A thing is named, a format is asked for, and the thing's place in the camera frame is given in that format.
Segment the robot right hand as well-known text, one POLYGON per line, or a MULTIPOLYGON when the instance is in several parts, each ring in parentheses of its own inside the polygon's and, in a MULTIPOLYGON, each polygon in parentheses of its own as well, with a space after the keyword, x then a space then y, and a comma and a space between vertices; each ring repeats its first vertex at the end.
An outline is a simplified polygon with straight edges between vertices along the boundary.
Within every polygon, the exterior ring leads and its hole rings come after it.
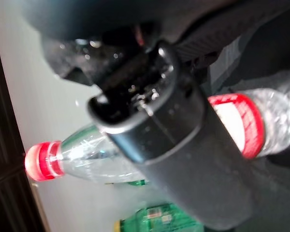
POLYGON ((87 72, 49 65, 62 79, 97 85, 98 125, 183 209, 214 229, 290 232, 290 185, 250 163, 184 64, 218 52, 290 0, 22 0, 25 19, 45 39, 102 43, 87 72))

